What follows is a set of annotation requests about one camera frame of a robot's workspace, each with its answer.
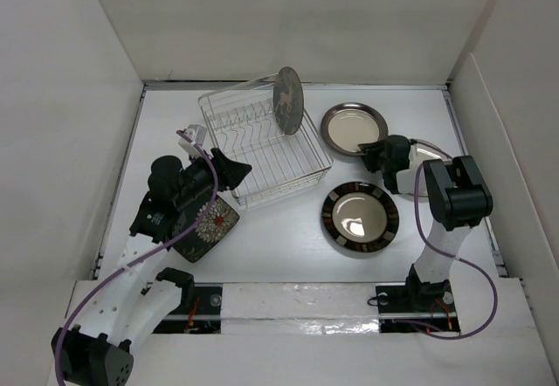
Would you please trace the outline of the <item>brown rimmed cream plate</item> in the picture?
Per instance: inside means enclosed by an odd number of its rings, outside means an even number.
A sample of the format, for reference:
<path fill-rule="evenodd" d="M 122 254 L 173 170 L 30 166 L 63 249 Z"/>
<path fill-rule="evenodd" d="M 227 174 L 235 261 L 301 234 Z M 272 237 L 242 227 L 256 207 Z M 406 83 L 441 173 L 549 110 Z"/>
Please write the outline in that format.
<path fill-rule="evenodd" d="M 374 108 L 359 102 L 344 102 L 329 108 L 323 115 L 320 132 L 335 152 L 361 156 L 359 145 L 385 139 L 389 127 Z"/>

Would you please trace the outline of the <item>grey reindeer plate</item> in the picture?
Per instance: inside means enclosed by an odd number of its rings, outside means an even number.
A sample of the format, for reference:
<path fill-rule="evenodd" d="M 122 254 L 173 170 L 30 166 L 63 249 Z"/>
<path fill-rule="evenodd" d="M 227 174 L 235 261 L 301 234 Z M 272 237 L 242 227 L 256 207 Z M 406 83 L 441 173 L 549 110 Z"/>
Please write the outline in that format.
<path fill-rule="evenodd" d="M 282 67 L 273 85 L 273 112 L 279 129 L 286 135 L 299 131 L 304 114 L 304 94 L 298 73 Z"/>

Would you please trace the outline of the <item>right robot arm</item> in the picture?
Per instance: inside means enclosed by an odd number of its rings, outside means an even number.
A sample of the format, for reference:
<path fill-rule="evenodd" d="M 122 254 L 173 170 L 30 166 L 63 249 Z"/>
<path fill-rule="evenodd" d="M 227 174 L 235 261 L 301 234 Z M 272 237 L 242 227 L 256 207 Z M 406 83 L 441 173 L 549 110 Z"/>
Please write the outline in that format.
<path fill-rule="evenodd" d="M 408 307 L 423 310 L 443 298 L 459 249 L 493 211 L 493 197 L 470 155 L 451 156 L 436 145 L 402 135 L 360 143 L 368 171 L 382 174 L 392 194 L 411 194 L 424 249 L 401 293 Z"/>

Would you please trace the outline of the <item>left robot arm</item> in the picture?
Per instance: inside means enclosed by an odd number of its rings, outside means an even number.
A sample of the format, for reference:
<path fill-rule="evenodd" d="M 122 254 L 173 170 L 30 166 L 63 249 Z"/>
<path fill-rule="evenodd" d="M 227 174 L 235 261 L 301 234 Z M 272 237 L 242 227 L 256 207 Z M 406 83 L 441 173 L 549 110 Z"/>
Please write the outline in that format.
<path fill-rule="evenodd" d="M 193 314 L 194 277 L 166 263 L 168 252 L 196 263 L 238 223 L 220 193 L 236 189 L 252 171 L 219 149 L 183 166 L 173 155 L 156 159 L 115 271 L 73 310 L 52 338 L 58 384 L 123 385 L 133 353 L 165 316 Z"/>

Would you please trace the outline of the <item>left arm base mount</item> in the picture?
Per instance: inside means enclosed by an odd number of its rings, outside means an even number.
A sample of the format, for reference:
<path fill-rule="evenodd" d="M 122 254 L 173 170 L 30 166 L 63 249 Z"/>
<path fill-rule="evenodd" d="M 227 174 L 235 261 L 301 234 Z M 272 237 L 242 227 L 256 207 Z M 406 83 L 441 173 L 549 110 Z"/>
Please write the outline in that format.
<path fill-rule="evenodd" d="M 166 268 L 157 281 L 169 281 L 181 291 L 179 306 L 154 329 L 154 334 L 220 334 L 223 285 L 197 283 L 192 274 Z"/>

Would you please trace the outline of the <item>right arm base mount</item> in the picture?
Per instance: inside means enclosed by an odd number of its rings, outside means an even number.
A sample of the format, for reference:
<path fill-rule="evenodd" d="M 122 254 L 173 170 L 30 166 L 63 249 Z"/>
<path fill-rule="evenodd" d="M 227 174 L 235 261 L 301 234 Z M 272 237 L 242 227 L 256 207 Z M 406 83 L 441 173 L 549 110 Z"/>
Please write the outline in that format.
<path fill-rule="evenodd" d="M 449 279 L 432 284 L 410 273 L 404 283 L 376 285 L 368 305 L 377 309 L 382 334 L 460 332 Z"/>

